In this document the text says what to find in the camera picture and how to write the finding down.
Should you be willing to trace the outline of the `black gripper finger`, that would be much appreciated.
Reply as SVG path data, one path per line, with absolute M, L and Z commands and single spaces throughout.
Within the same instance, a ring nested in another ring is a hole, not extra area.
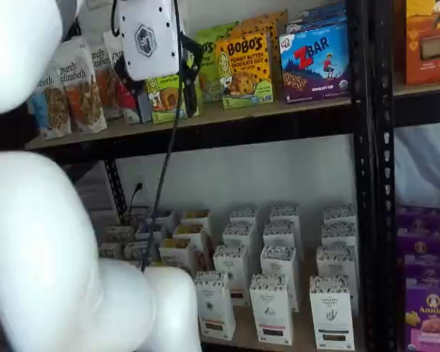
M 183 32 L 179 33 L 178 41 L 181 48 L 179 78 L 183 86 L 186 117 L 190 118 L 197 110 L 195 82 L 202 66 L 202 46 Z
M 152 121 L 152 106 L 145 81 L 134 81 L 125 67 L 122 54 L 114 58 L 117 75 L 116 92 L 122 116 L 126 124 L 144 124 Z

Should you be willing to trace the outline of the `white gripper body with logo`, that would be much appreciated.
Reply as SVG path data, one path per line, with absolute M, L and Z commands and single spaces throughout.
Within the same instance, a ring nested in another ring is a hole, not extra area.
M 175 5 L 166 0 L 118 2 L 125 66 L 134 81 L 179 70 Z

